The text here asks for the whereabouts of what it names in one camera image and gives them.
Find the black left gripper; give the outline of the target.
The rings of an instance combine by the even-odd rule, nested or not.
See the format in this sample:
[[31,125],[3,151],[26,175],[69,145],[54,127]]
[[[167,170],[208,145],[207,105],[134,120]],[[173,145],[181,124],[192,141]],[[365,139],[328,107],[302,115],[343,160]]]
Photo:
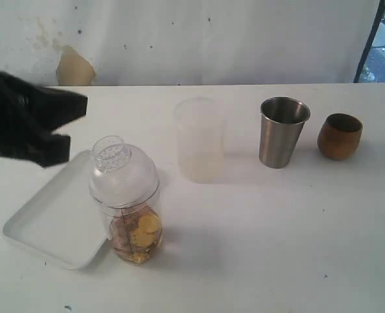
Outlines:
[[[50,132],[87,113],[88,98],[85,95],[33,85],[8,73],[3,74],[3,79],[18,104]],[[67,163],[70,158],[69,135],[14,130],[14,123],[19,119],[2,84],[0,76],[0,157],[27,160],[43,168]]]

